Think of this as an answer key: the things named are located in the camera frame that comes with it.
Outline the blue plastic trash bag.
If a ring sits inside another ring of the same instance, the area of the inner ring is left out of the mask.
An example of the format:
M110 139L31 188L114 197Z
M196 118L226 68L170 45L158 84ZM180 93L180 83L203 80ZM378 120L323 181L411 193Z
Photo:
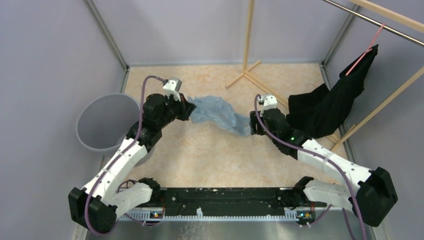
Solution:
M220 129L238 136L251 135L250 118L237 113L222 97L213 95L189 97L188 102L195 105L190 114L192 123L213 123Z

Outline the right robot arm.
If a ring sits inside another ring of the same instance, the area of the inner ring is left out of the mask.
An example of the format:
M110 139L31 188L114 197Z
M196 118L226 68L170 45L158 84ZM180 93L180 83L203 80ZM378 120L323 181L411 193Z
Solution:
M355 164L326 149L307 134L291 128L278 109L249 113L252 135L267 136L284 155L309 164L340 185L313 177L303 177L293 192L299 206L322 202L351 211L363 223L378 227L398 202L390 173L382 168L370 169Z

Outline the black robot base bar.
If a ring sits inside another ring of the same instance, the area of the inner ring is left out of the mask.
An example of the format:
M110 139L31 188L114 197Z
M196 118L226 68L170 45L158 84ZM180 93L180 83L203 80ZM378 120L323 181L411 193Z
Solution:
M162 188L141 208L157 208L165 216L194 216L201 209L206 217L283 216L286 209L326 207L304 194L285 187Z

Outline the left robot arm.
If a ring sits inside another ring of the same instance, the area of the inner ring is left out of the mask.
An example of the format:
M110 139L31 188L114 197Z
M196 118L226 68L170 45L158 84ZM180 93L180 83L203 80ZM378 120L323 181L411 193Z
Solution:
M153 150L163 128L174 120L188 121L195 109L196 105L182 93L149 95L141 106L140 120L129 129L112 159L81 189L75 187L69 192L71 219L103 237L115 228L119 217L134 207L144 203L156 206L161 194L153 180L140 180L129 189L118 189L130 170Z

